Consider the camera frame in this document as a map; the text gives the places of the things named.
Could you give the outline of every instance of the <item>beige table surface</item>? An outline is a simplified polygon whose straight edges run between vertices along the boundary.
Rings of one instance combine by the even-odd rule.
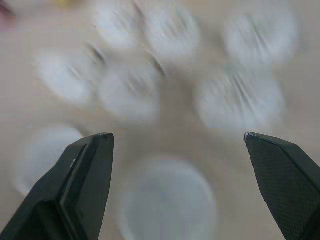
[[[288,116],[272,135],[298,144],[320,163],[320,1],[291,2],[301,25],[301,45],[295,59],[274,73],[286,96]],[[212,42],[217,48],[215,60],[203,58],[204,63],[223,62],[217,33],[228,12],[240,3],[188,0],[194,15],[212,29]],[[165,107],[161,126],[151,129],[121,129],[116,119],[100,107],[80,110],[66,105],[35,78],[33,56],[42,48],[68,49],[84,41],[100,43],[90,23],[89,7],[84,4],[61,11],[44,0],[12,0],[11,4],[21,19],[14,30],[1,32],[0,36],[0,230],[23,201],[12,184],[17,149],[38,128],[67,123],[79,126],[86,134],[115,135],[112,186],[99,239],[122,239],[113,215],[113,193],[129,166],[157,153],[192,161],[210,182],[218,206],[214,239],[284,239],[260,195],[242,138],[220,140],[202,128],[192,114],[188,86],[172,83],[166,97],[170,107]],[[191,69],[201,73],[199,67]]]

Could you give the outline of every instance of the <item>white cup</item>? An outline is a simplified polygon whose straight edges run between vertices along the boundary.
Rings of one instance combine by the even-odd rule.
[[[174,156],[154,156],[131,171],[118,194],[125,240],[210,240],[216,199],[197,169]]]
[[[67,146],[82,139],[70,126],[60,125],[37,131],[19,151],[15,163],[15,186],[25,197],[59,160]]]

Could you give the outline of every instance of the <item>yellow object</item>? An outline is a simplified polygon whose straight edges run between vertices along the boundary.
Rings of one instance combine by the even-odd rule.
[[[78,2],[78,0],[54,0],[54,3],[60,8],[69,8],[76,2]]]

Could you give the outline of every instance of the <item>red object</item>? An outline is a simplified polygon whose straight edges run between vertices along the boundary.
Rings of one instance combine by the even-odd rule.
[[[15,22],[14,12],[4,0],[0,0],[0,31],[8,29]]]

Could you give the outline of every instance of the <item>white circular object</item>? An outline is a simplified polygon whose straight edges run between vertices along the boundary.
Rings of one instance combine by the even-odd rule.
[[[93,18],[98,33],[111,48],[130,49],[141,44],[141,16],[133,1],[99,4]]]
[[[106,68],[92,49],[82,48],[70,56],[43,52],[37,59],[37,75],[63,101],[78,107],[91,106],[95,103],[96,84]]]
[[[56,126],[38,131],[20,149],[16,161],[16,189],[25,197],[59,160],[67,146],[82,139],[81,133],[72,127]]]
[[[248,8],[231,17],[224,28],[224,44],[232,60],[260,68],[284,63],[298,43],[293,14],[285,9]]]
[[[126,125],[154,124],[159,118],[163,72],[149,55],[134,55],[131,60],[109,67],[98,90],[99,99]]]
[[[232,65],[210,71],[198,83],[193,106],[206,127],[231,134],[272,126],[286,112],[281,89],[271,74]]]
[[[216,199],[204,177],[179,158],[144,161],[120,191],[117,220],[125,240],[211,240]]]
[[[200,31],[191,13],[181,6],[155,7],[146,13],[145,37],[161,58],[189,59],[200,45]]]

